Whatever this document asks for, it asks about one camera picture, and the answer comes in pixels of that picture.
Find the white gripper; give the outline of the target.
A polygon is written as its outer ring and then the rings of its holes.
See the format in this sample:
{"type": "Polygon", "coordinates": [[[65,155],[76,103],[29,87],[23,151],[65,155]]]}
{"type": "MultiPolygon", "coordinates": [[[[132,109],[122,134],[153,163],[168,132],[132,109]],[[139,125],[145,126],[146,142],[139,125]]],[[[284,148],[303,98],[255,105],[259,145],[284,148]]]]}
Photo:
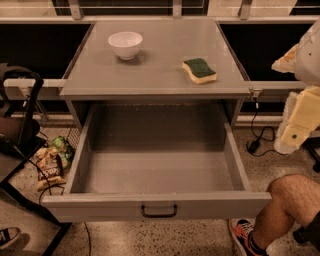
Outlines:
{"type": "MultiPolygon", "coordinates": [[[[271,69],[280,73],[293,73],[297,48],[298,45],[291,47],[272,64],[271,69]]],[[[285,103],[274,149],[280,154],[293,153],[319,125],[320,87],[307,87],[299,94],[291,92],[285,103]]]]}

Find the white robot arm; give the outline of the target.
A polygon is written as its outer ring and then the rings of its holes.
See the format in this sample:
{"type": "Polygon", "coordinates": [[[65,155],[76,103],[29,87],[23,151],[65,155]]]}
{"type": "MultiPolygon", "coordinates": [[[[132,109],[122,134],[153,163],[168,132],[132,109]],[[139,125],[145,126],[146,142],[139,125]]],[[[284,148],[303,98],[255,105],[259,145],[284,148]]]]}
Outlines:
{"type": "Polygon", "coordinates": [[[320,126],[320,20],[271,68],[293,73],[307,85],[300,93],[289,94],[274,142],[275,151],[291,154],[320,126]]]}

